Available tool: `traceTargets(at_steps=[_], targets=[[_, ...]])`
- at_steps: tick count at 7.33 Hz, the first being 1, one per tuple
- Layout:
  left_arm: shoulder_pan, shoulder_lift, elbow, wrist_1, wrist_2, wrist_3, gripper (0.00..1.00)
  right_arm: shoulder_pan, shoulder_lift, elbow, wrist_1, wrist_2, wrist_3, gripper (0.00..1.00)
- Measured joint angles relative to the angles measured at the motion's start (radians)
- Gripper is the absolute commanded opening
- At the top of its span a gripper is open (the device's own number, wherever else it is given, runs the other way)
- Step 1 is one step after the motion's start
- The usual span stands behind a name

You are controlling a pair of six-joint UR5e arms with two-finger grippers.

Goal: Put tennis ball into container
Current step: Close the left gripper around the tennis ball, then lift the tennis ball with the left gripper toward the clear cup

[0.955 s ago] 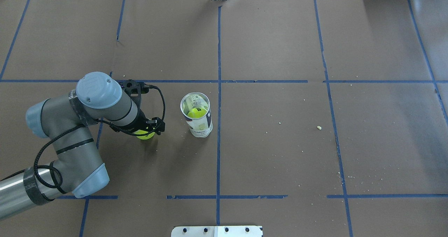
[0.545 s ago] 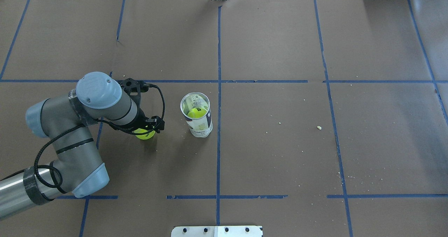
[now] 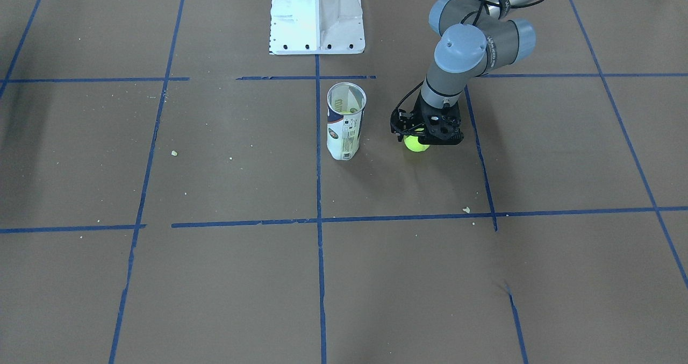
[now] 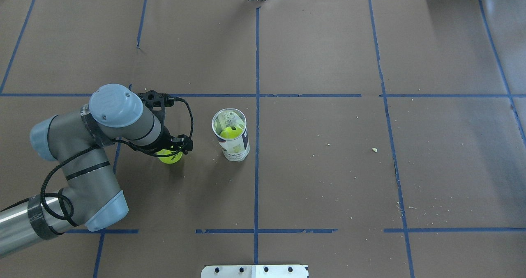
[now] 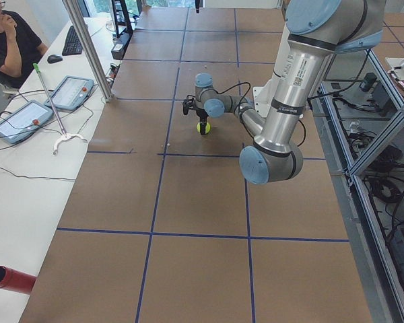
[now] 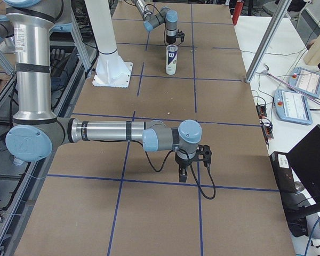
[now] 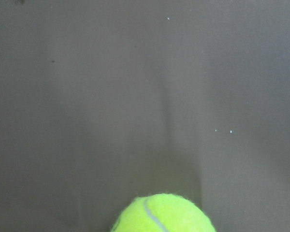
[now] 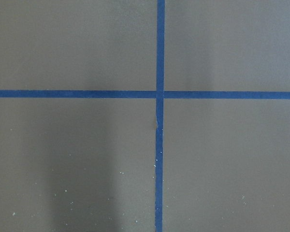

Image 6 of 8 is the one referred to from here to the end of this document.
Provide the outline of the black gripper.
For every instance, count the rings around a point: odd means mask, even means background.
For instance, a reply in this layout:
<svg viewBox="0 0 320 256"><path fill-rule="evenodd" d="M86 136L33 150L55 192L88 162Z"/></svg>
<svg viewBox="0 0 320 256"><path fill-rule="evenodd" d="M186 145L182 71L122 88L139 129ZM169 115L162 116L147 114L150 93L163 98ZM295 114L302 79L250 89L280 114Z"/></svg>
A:
<svg viewBox="0 0 320 256"><path fill-rule="evenodd" d="M175 161L179 165L179 182L186 183L187 182L187 167L193 162L197 160L197 156L195 153L186 155L185 153L176 152Z"/></svg>
<svg viewBox="0 0 320 256"><path fill-rule="evenodd" d="M176 40L177 40L176 35L174 35L174 36L166 35L167 44L174 44L176 42Z"/></svg>

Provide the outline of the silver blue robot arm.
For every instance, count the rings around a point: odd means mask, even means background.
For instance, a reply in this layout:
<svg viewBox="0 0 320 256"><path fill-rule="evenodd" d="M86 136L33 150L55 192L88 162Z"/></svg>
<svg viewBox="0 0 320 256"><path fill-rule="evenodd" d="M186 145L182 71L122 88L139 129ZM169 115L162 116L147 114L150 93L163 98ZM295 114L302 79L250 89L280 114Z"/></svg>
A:
<svg viewBox="0 0 320 256"><path fill-rule="evenodd" d="M165 6L160 10L154 4L145 1L133 0L132 4L137 8L142 16L143 26L147 32L165 24L165 43L167 45L175 44L177 38L183 42L184 33L177 29L178 13L177 11Z"/></svg>
<svg viewBox="0 0 320 256"><path fill-rule="evenodd" d="M50 32L56 26L72 29L71 2L6 1L6 15L14 27L19 100L5 139L13 156L35 162L67 143L132 141L146 153L174 152L180 182L186 181L193 162L210 165L200 144L202 128L194 120L170 128L160 121L93 122L56 116L51 109Z"/></svg>

